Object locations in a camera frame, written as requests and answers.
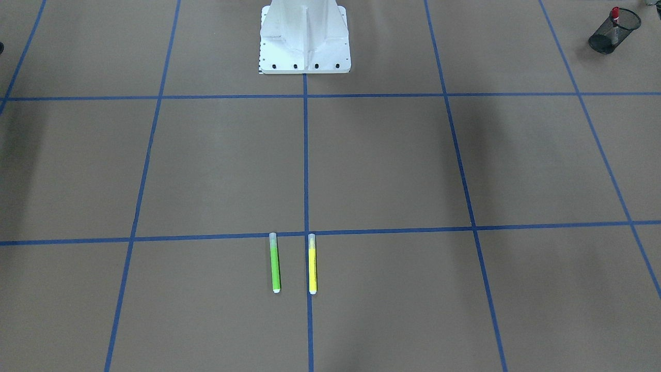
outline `black object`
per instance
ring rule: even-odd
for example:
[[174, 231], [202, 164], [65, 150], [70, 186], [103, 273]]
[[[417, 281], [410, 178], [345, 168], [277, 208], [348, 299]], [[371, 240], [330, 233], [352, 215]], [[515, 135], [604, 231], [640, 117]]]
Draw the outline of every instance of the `black object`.
[[588, 44], [601, 54], [611, 54], [630, 33], [640, 26], [641, 18], [636, 13], [620, 8], [617, 22], [612, 15], [609, 15], [592, 34]]

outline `pen holder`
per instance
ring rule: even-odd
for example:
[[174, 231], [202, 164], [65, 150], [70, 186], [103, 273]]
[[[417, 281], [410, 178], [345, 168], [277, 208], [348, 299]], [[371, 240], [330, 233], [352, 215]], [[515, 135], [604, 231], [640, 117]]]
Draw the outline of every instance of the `pen holder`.
[[613, 15], [610, 14], [597, 31], [592, 34], [588, 44], [601, 54], [611, 54], [630, 33], [640, 26], [641, 18], [636, 13], [619, 8], [619, 18], [615, 20]]

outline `white mounting plate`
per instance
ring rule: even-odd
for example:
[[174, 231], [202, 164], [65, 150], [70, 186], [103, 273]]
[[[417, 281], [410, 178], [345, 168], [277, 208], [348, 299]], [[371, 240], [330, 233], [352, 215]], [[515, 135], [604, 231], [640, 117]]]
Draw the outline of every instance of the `white mounting plate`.
[[[262, 8], [261, 25], [264, 24], [270, 8], [270, 5]], [[348, 27], [346, 9], [342, 6], [338, 6], [338, 9], [345, 26]], [[348, 73], [351, 70], [348, 37], [327, 39], [321, 46], [310, 51], [308, 66], [305, 65], [302, 50], [288, 48], [283, 40], [260, 39], [259, 73]]]

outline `grid square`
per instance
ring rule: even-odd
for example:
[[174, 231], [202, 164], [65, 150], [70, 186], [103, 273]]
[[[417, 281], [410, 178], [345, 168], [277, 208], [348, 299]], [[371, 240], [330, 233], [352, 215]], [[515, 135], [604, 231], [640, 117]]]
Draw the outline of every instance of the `grid square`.
[[[581, 91], [661, 91], [658, 73], [661, 22], [654, 7], [638, 0], [617, 3], [557, 0], [545, 1], [544, 5]], [[615, 5], [639, 15], [642, 27], [632, 32], [612, 54], [604, 56], [590, 48], [588, 39]]]
[[0, 2], [0, 42], [5, 51], [0, 58], [0, 95], [5, 96], [20, 55], [28, 42], [41, 0]]
[[303, 229], [301, 99], [163, 101], [138, 234]]
[[661, 302], [628, 226], [480, 237], [511, 371], [661, 369]]
[[100, 371], [126, 244], [3, 247], [0, 369]]
[[440, 93], [422, 1], [339, 0], [346, 7], [351, 72], [310, 75], [310, 93]]
[[309, 102], [313, 230], [469, 226], [443, 99]]
[[302, 94], [300, 75], [260, 75], [260, 12], [269, 0], [183, 1], [168, 95]]
[[497, 371], [470, 232], [318, 236], [315, 370]]
[[154, 104], [9, 103], [0, 240], [129, 236]]
[[48, 1], [12, 97], [158, 94], [175, 7]]
[[431, 1], [447, 91], [573, 92], [536, 1]]
[[645, 248], [656, 279], [661, 279], [661, 226], [636, 226], [636, 231]]
[[267, 238], [136, 244], [113, 370], [307, 370], [303, 239], [278, 250], [275, 295]]
[[584, 100], [631, 218], [661, 219], [661, 96]]
[[576, 97], [451, 105], [478, 224], [626, 219]]

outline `green marker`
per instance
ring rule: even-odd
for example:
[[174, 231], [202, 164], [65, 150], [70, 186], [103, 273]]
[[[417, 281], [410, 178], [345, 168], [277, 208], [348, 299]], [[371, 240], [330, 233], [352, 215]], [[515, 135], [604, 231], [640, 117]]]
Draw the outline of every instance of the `green marker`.
[[278, 259], [278, 237], [275, 232], [268, 235], [271, 245], [271, 282], [273, 293], [280, 293], [280, 260]]

